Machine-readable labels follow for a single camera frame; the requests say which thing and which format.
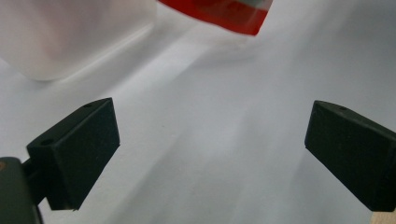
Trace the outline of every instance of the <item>screw hole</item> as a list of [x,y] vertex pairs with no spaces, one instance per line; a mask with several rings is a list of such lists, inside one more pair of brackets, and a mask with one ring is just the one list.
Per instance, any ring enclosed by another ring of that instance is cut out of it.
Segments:
[[4,170],[6,168],[6,163],[3,161],[0,161],[0,171]]
[[47,146],[51,143],[53,143],[53,139],[47,139],[41,142],[41,146]]

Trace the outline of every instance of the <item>black plastic part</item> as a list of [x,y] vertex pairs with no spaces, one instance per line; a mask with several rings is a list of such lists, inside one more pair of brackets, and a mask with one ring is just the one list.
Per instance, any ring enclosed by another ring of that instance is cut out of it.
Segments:
[[396,133],[343,106],[315,101],[305,145],[370,210],[394,210]]
[[30,143],[51,209],[79,209],[119,145],[111,98],[84,105]]
[[21,162],[16,158],[0,158],[0,223],[42,223]]
[[30,159],[24,162],[22,167],[32,193],[33,202],[40,204],[49,193],[50,176],[45,176],[41,170],[32,164]]

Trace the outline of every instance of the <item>white container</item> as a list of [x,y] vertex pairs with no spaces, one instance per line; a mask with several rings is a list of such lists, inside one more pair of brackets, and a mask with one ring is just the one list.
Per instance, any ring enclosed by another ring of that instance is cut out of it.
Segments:
[[0,57],[37,80],[66,77],[136,42],[155,0],[2,0]]

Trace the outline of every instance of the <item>wooden base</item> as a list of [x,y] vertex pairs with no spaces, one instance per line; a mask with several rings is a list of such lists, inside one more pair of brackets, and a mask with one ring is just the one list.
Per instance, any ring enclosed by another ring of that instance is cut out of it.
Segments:
[[396,223],[396,211],[392,213],[374,212],[371,220],[371,224],[395,224],[395,223]]

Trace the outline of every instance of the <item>white table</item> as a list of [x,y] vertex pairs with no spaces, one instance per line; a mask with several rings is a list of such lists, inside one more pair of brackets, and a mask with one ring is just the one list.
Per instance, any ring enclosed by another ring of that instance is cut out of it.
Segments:
[[314,100],[396,130],[396,2],[276,0],[255,38],[159,6],[140,46],[95,74],[35,82],[0,63],[0,153],[113,97],[118,149],[78,212],[46,223],[361,224],[304,148]]

